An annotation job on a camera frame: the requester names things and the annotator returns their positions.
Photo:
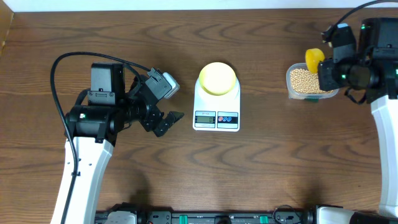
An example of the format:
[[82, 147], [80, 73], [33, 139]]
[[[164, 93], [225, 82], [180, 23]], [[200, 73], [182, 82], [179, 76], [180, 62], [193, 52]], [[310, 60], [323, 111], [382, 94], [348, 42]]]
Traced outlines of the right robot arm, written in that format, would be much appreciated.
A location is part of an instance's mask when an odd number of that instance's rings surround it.
[[368, 103], [379, 139], [382, 190], [379, 213], [397, 217], [397, 19], [362, 21], [359, 39], [347, 24], [336, 24], [323, 33], [333, 56], [317, 63], [320, 89], [364, 91], [356, 104]]

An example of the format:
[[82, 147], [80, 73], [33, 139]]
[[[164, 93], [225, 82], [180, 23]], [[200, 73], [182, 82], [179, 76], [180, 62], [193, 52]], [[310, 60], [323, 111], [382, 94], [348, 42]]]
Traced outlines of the yellow measuring scoop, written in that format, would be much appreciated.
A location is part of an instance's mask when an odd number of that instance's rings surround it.
[[305, 63], [311, 73], [318, 73], [318, 64], [324, 59], [325, 55], [320, 49], [308, 49], [305, 53]]

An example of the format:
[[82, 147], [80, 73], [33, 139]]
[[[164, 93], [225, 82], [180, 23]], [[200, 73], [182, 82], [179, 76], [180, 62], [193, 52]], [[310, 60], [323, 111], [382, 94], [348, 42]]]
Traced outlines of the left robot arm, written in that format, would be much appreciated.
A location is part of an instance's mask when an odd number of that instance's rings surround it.
[[106, 166], [118, 133], [138, 121], [163, 136], [184, 114], [157, 107], [179, 89], [167, 72], [140, 75], [125, 63], [93, 63], [91, 87], [65, 114], [65, 165], [52, 223], [93, 223]]

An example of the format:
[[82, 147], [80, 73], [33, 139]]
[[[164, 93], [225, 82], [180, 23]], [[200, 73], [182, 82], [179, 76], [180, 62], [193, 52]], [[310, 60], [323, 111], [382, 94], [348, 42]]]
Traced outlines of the white digital kitchen scale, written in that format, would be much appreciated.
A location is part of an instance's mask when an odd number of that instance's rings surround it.
[[241, 88], [238, 79], [231, 91], [220, 96], [207, 93], [200, 81], [196, 81], [192, 123], [194, 130], [238, 132], [240, 122]]

